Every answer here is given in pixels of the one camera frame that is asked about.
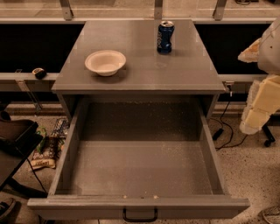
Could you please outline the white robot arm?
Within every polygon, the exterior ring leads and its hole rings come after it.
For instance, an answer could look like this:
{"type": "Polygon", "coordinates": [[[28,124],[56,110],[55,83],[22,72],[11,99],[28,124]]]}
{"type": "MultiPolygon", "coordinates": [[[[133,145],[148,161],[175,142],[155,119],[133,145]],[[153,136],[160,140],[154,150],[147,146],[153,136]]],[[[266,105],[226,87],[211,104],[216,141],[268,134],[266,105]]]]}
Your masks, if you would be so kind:
{"type": "Polygon", "coordinates": [[[268,74],[262,81],[253,81],[241,116],[241,132],[254,135],[280,109],[280,17],[239,54],[238,60],[256,62],[268,74]]]}

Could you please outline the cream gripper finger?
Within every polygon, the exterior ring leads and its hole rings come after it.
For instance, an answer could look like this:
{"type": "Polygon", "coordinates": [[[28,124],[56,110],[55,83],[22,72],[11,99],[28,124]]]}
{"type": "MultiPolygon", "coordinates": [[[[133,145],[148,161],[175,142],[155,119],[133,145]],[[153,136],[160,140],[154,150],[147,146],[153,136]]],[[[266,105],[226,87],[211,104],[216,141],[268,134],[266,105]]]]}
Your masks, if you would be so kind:
{"type": "Polygon", "coordinates": [[[246,107],[241,116],[240,130],[254,135],[280,109],[280,76],[270,74],[264,80],[254,80],[246,107]]]}
{"type": "Polygon", "coordinates": [[[246,63],[257,62],[259,57],[259,45],[260,39],[257,39],[238,55],[238,60],[246,63]]]}

